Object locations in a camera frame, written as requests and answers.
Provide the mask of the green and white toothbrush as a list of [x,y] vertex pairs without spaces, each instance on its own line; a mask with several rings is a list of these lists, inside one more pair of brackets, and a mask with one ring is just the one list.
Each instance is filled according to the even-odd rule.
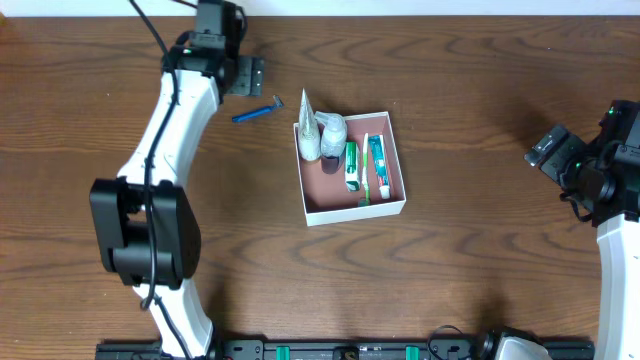
[[365,207],[370,205],[370,186],[368,183],[368,144],[369,134],[365,133],[363,138],[362,149],[362,172],[361,172],[361,187],[364,191],[364,196],[359,200],[359,206]]

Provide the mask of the clear and blue pump bottle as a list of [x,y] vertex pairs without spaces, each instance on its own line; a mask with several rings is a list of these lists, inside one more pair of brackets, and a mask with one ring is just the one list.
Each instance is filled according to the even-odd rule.
[[321,134],[321,167],[325,174],[335,174],[344,161],[347,125],[337,113],[317,111],[315,119],[323,126]]

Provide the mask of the blue disposable razor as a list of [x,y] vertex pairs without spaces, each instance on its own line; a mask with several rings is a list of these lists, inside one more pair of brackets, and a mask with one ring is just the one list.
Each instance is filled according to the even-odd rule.
[[236,115],[232,118],[232,122],[233,123],[242,123],[242,122],[246,122],[250,119],[256,118],[256,117],[260,117],[266,114],[269,114],[279,108],[282,108],[284,106],[284,103],[282,102],[282,100],[280,99],[279,96],[274,95],[273,96],[274,99],[274,104],[273,105],[268,105],[268,106],[263,106],[261,108],[257,108],[254,110],[251,110],[249,112],[240,114],[240,115]]

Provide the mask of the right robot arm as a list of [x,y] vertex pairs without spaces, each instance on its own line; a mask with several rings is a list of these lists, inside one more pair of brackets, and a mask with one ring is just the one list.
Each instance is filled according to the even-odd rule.
[[553,127],[525,154],[562,192],[579,221],[596,228],[601,295],[596,359],[639,357],[639,149],[608,126],[586,143]]

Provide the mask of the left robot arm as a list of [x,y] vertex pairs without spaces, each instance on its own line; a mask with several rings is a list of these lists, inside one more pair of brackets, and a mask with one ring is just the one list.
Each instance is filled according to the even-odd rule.
[[221,359],[193,276],[201,233],[186,195],[200,138],[225,95],[258,96],[265,61],[176,45],[145,133],[113,179],[89,194],[101,261],[149,306],[156,342],[103,343],[98,359]]

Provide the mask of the white Pantene tube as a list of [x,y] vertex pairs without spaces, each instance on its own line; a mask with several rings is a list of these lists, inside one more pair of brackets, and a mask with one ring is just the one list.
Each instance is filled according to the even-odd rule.
[[298,121],[298,151],[300,157],[308,162],[317,161],[321,156],[320,131],[311,103],[302,90],[299,121]]

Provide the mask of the green and white soap box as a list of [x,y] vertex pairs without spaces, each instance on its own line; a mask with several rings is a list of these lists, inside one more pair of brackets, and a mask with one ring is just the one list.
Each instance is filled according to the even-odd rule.
[[345,147],[344,162],[344,179],[345,185],[349,192],[357,192],[360,190],[360,150],[358,144],[348,141]]

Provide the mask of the green and red toothpaste tube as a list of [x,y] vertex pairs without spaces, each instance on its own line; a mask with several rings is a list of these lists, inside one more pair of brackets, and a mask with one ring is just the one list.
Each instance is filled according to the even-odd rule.
[[391,187],[387,171],[384,136],[382,134],[369,136],[368,144],[373,156],[377,184],[381,198],[383,200],[388,200],[391,197]]

